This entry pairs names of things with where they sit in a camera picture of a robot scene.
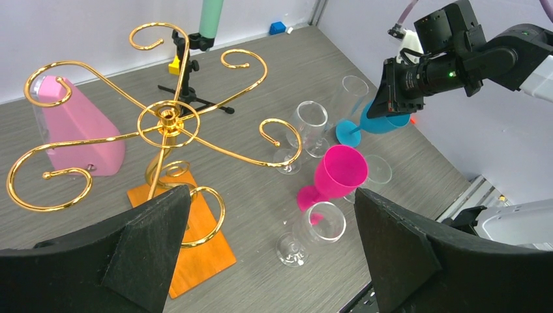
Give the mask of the clear wine glass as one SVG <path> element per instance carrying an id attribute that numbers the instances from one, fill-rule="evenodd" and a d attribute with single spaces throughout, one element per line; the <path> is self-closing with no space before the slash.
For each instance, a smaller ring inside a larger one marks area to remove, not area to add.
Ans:
<path id="1" fill-rule="evenodd" d="M 327 130 L 339 122 L 349 119 L 369 93 L 367 83 L 353 75 L 342 78 L 326 107 L 328 113 Z"/>

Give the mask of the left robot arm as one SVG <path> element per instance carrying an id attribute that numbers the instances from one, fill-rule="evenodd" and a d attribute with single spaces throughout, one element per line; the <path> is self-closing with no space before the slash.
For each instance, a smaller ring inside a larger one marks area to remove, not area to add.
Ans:
<path id="1" fill-rule="evenodd" d="M 1 251 L 2 312 L 162 312 L 192 192 Z M 551 312 L 552 201 L 436 222 L 367 189 L 355 217 L 372 279 L 344 312 Z"/>

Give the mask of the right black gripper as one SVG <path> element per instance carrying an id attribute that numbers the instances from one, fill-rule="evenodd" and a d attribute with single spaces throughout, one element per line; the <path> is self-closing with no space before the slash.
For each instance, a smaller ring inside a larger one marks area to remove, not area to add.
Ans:
<path id="1" fill-rule="evenodd" d="M 467 84 L 454 55 L 426 58 L 414 65 L 397 63 L 390 58 L 384 61 L 380 86 L 366 117 L 415 113 L 424 108 L 425 97 Z"/>

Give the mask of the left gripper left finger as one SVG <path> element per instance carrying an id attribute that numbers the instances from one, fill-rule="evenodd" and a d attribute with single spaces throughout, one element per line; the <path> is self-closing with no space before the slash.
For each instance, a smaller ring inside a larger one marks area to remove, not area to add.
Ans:
<path id="1" fill-rule="evenodd" d="M 190 211 L 170 189 L 86 228 L 1 251 L 2 312 L 162 312 Z"/>

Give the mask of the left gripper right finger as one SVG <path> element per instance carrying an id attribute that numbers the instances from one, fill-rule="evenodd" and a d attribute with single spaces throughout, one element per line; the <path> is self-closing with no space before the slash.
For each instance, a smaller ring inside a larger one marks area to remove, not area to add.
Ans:
<path id="1" fill-rule="evenodd" d="M 552 253 L 468 234 L 368 190 L 354 203 L 380 312 L 551 312 Z"/>

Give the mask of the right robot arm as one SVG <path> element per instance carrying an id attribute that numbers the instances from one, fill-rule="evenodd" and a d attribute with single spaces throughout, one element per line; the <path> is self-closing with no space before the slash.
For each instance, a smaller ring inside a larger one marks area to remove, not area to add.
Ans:
<path id="1" fill-rule="evenodd" d="M 383 63 L 380 86 L 365 117 L 422 110 L 426 97 L 463 89 L 471 97 L 484 80 L 552 101 L 552 32 L 523 23 L 487 40 L 469 1 L 455 1 L 414 23 L 421 52 L 399 51 Z"/>

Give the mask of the blue plastic wine glass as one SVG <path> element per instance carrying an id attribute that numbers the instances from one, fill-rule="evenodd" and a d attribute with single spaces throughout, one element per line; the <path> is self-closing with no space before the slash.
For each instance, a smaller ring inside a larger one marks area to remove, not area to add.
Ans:
<path id="1" fill-rule="evenodd" d="M 406 126 L 411 120 L 410 114 L 369 119 L 366 115 L 371 105 L 372 102 L 369 102 L 365 106 L 358 125 L 350 120 L 339 122 L 335 128 L 335 135 L 339 144 L 357 147 L 361 143 L 362 130 L 371 134 L 385 134 Z"/>

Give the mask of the clear flute glass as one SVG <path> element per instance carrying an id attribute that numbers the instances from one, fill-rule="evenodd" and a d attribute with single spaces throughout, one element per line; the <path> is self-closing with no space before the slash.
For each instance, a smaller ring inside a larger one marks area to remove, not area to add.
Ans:
<path id="1" fill-rule="evenodd" d="M 303 152 L 313 150 L 316 142 L 321 138 L 328 122 L 327 110 L 319 103 L 308 100 L 300 103 L 293 112 L 290 124 L 301 135 Z M 290 160 L 298 148 L 298 140 L 289 130 L 286 139 L 291 145 L 289 149 L 279 149 L 273 156 L 273 162 L 279 163 Z"/>

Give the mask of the magenta plastic wine glass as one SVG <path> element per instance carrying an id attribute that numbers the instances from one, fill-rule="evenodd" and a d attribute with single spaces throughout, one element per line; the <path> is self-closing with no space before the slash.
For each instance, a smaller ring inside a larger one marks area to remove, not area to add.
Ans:
<path id="1" fill-rule="evenodd" d="M 297 205 L 306 211 L 314 204 L 341 198 L 361 186 L 370 173 L 365 157 L 353 147 L 334 145 L 324 154 L 314 172 L 314 184 L 297 194 Z"/>

